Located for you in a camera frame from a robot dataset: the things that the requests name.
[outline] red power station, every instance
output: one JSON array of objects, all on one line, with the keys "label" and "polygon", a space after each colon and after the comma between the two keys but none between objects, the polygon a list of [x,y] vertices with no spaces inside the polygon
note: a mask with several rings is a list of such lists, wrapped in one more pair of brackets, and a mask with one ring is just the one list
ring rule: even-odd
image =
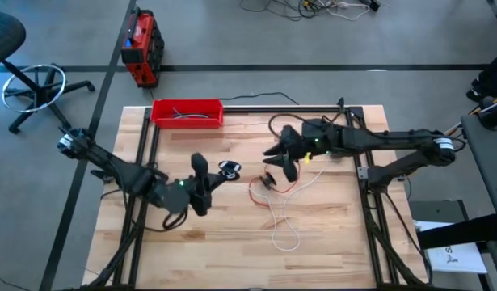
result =
[{"label": "red power station", "polygon": [[158,67],[164,46],[153,12],[135,8],[120,55],[137,86],[154,88],[158,85]]}]

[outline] metal bracket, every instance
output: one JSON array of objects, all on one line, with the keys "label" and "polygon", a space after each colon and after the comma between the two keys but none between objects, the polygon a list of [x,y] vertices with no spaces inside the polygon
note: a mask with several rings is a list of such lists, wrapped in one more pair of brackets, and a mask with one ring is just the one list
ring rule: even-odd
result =
[{"label": "metal bracket", "polygon": [[369,168],[368,167],[357,167],[358,179],[366,180],[369,179]]}]

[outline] black device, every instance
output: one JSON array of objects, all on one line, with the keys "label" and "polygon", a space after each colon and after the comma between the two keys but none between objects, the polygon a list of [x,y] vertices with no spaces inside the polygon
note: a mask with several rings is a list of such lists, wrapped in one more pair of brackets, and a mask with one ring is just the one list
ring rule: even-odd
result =
[{"label": "black device", "polygon": [[295,161],[313,158],[320,154],[335,157],[352,157],[368,150],[416,150],[412,154],[379,167],[358,169],[358,174],[368,178],[374,190],[382,190],[400,175],[409,175],[428,165],[447,166],[455,160],[451,137],[439,131],[426,129],[407,132],[373,133],[367,129],[349,128],[329,120],[309,119],[302,123],[302,135],[292,126],[285,125],[279,142],[264,152],[263,162],[282,167],[289,182],[297,180]]},{"label": "black device", "polygon": [[485,97],[480,105],[481,108],[489,108],[488,110],[481,110],[478,112],[478,118],[486,129],[495,129],[497,126],[497,104],[494,103],[495,98]]},{"label": "black device", "polygon": [[236,162],[220,163],[218,174],[208,173],[207,160],[199,153],[191,156],[195,175],[175,179],[168,183],[163,172],[152,167],[126,162],[97,145],[85,129],[61,129],[65,134],[57,148],[67,157],[88,160],[100,167],[92,171],[100,179],[113,177],[117,185],[130,196],[146,199],[150,204],[182,213],[190,204],[198,216],[207,214],[212,204],[212,191],[226,181],[239,179],[241,165]]},{"label": "black device", "polygon": [[381,3],[378,0],[360,0],[361,4],[365,4],[374,12],[377,12],[379,7],[381,7]]}]

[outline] wooden table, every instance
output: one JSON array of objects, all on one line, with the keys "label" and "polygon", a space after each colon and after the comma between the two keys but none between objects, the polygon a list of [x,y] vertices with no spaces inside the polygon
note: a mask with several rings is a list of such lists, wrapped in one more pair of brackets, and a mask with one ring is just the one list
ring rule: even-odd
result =
[{"label": "wooden table", "polygon": [[[120,120],[113,153],[133,162],[137,153],[144,107],[126,107]],[[222,129],[161,131],[157,163],[171,179],[192,174],[190,156],[201,152],[209,163],[209,171],[226,159],[242,164],[241,179],[225,183],[213,193],[213,207],[205,217],[189,212],[187,222],[167,233],[146,231],[141,250],[137,278],[138,289],[362,289],[375,287],[365,233],[355,167],[352,158],[327,161],[315,157],[309,165],[301,164],[297,187],[308,183],[325,167],[325,171],[309,187],[293,196],[286,214],[300,234],[301,244],[295,251],[279,251],[272,245],[274,221],[270,212],[249,199],[249,181],[263,173],[262,152],[275,144],[267,120],[273,114],[227,114]],[[321,113],[298,114],[320,117]],[[382,106],[364,106],[369,129],[388,129]],[[300,132],[301,122],[292,117],[275,119],[280,131],[291,124]],[[150,145],[153,125],[147,145]],[[146,146],[147,161],[149,146]],[[393,151],[374,151],[375,163],[385,165],[396,159]],[[270,167],[277,187],[285,189],[281,169]],[[106,186],[104,191],[116,188]],[[266,191],[260,183],[254,190],[268,195],[274,204],[278,232],[276,242],[290,248],[297,240],[283,219],[282,203],[287,194]],[[411,213],[402,183],[393,182],[389,194],[414,233]],[[390,237],[395,250],[407,266],[422,280],[426,279],[423,261],[408,241],[400,221],[384,199]],[[159,228],[167,211],[150,206],[146,225]],[[87,272],[83,283],[96,278],[119,246],[124,219],[123,200],[119,193],[102,200],[99,210]],[[381,269],[389,281],[384,255]],[[131,252],[125,260],[128,274]]]}]

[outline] chair caster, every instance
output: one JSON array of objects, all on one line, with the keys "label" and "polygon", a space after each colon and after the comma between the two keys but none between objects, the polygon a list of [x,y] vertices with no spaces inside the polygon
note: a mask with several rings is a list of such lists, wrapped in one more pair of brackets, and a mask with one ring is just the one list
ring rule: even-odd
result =
[{"label": "chair caster", "polygon": [[9,132],[13,134],[18,134],[20,133],[20,129],[12,129],[11,127],[9,127]]}]

